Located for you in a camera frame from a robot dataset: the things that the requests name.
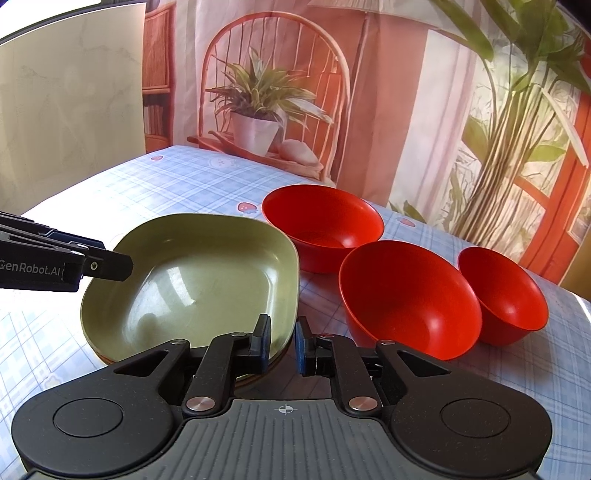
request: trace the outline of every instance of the printed backdrop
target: printed backdrop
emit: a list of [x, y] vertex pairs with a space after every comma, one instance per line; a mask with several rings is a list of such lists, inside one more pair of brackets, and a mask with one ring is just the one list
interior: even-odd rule
[[[576, 284], [591, 220], [589, 53], [553, 0], [150, 0], [146, 145], [267, 163]], [[271, 79], [260, 99], [252, 68]], [[286, 85], [316, 110], [253, 122], [293, 107], [264, 96]], [[256, 152], [265, 123], [279, 127]]]

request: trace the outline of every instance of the metal screw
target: metal screw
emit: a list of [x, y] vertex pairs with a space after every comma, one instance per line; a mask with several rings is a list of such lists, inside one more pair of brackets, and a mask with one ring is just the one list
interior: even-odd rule
[[349, 407], [357, 411], [370, 411], [378, 406], [378, 401], [372, 397], [355, 397], [349, 400]]
[[210, 397], [193, 397], [187, 400], [187, 408], [193, 411], [207, 411], [216, 406], [216, 401]]

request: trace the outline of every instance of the bowl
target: bowl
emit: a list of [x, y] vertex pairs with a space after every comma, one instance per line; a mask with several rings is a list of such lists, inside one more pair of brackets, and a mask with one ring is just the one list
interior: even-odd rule
[[384, 233], [384, 221], [369, 203], [323, 185], [274, 190], [263, 200], [262, 212], [294, 242], [302, 270], [313, 273], [337, 273], [354, 248]]
[[544, 294], [513, 260], [487, 248], [469, 247], [460, 252], [457, 264], [480, 301], [482, 342], [505, 346], [544, 328]]
[[450, 360], [480, 335], [480, 305], [466, 279], [418, 245], [383, 240], [356, 248], [340, 268], [339, 288], [359, 346], [389, 339]]
[[291, 339], [299, 266], [293, 243], [259, 220], [180, 213], [143, 223], [114, 251], [130, 255], [124, 282], [94, 278], [82, 300], [82, 329], [106, 363], [176, 338], [207, 346], [251, 332], [271, 316], [271, 362]]

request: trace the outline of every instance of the blue plaid tablecloth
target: blue plaid tablecloth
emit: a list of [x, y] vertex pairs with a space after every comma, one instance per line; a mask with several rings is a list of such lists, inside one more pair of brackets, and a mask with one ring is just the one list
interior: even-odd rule
[[[108, 248], [136, 226], [169, 213], [203, 212], [261, 218], [265, 195], [304, 179], [240, 158], [171, 147], [98, 174], [26, 214], [39, 223], [101, 239]], [[467, 243], [378, 207], [384, 238], [411, 242], [454, 265]], [[454, 362], [523, 391], [548, 411], [553, 440], [539, 474], [545, 480], [591, 479], [591, 305], [534, 278], [550, 308], [547, 327], [507, 348], [476, 345]], [[24, 473], [11, 440], [15, 411], [42, 390], [103, 366], [80, 327], [78, 293], [0, 290], [0, 476]], [[314, 333], [348, 335], [335, 275], [302, 272], [299, 314]], [[296, 374], [294, 352], [244, 397], [326, 397], [324, 378]]]

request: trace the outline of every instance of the crosshair mark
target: crosshair mark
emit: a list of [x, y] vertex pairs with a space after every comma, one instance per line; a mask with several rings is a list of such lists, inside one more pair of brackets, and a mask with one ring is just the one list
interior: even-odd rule
[[287, 415], [288, 413], [293, 412], [294, 410], [297, 410], [297, 408], [294, 408], [292, 406], [289, 406], [287, 403], [285, 405], [282, 405], [279, 408], [276, 408], [275, 410], [279, 410], [280, 413], [283, 413], [283, 415]]

